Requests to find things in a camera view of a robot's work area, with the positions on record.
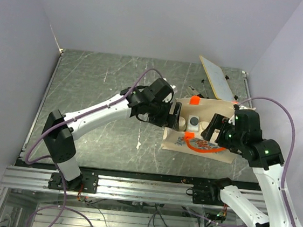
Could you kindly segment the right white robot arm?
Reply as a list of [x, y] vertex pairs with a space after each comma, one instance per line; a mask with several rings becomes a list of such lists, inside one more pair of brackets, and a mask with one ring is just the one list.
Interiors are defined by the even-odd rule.
[[259, 114], [252, 109], [235, 107], [228, 118], [213, 115], [201, 136], [210, 141], [218, 131], [216, 144], [248, 161], [264, 198], [267, 213], [261, 212], [230, 178], [214, 180], [204, 191], [213, 204], [228, 205], [247, 227], [303, 227], [294, 211], [284, 178], [286, 163], [279, 144], [264, 139]]

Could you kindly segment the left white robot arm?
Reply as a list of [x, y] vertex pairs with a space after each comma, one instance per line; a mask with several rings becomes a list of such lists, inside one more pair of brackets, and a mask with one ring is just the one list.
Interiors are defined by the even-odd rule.
[[158, 78], [149, 86], [126, 88], [102, 103], [77, 112], [51, 112], [42, 135], [50, 158], [60, 170], [60, 181], [55, 187], [76, 190], [85, 184], [75, 159], [74, 143], [98, 127], [119, 119], [146, 115], [146, 123], [178, 130], [182, 105], [174, 101], [176, 92], [176, 86]]

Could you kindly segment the white bottle grey cap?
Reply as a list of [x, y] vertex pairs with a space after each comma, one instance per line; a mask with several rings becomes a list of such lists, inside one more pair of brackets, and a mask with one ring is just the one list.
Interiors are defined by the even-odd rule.
[[186, 124], [187, 132], [198, 132], [199, 131], [199, 117], [195, 115], [189, 115], [188, 121]]

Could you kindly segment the beige canvas tote bag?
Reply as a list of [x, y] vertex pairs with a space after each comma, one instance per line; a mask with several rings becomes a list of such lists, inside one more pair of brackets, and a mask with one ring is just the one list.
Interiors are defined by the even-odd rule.
[[[198, 116], [199, 122], [207, 121], [210, 123], [216, 113], [228, 118], [231, 118], [234, 114], [234, 102], [204, 99], [198, 96], [181, 98], [177, 101], [182, 104], [180, 116], [186, 119], [186, 122], [189, 115]], [[237, 157], [236, 154], [218, 146], [216, 143], [204, 140], [199, 131], [187, 132], [186, 129], [184, 132], [180, 132], [179, 130], [165, 128], [161, 147], [165, 150], [197, 155], [225, 163], [232, 163]]]

